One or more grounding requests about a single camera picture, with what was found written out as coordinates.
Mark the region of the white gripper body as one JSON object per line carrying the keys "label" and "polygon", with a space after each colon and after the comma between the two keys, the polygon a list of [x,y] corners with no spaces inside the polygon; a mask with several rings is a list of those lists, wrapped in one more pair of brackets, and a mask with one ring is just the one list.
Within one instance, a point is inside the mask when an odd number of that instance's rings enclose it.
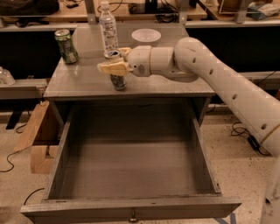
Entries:
{"label": "white gripper body", "polygon": [[148,77],[150,71],[151,46],[140,45],[129,51],[126,60],[130,65],[130,71],[137,77]]}

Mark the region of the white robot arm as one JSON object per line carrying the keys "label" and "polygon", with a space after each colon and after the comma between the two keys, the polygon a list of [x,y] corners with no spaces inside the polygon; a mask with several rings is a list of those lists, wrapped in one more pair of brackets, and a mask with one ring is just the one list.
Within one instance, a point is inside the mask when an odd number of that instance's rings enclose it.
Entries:
{"label": "white robot arm", "polygon": [[280,101],[224,64],[199,40],[181,38],[173,47],[140,45],[106,51],[102,74],[161,75],[178,82],[200,77],[228,105],[256,141],[276,158],[262,206],[261,224],[280,222]]}

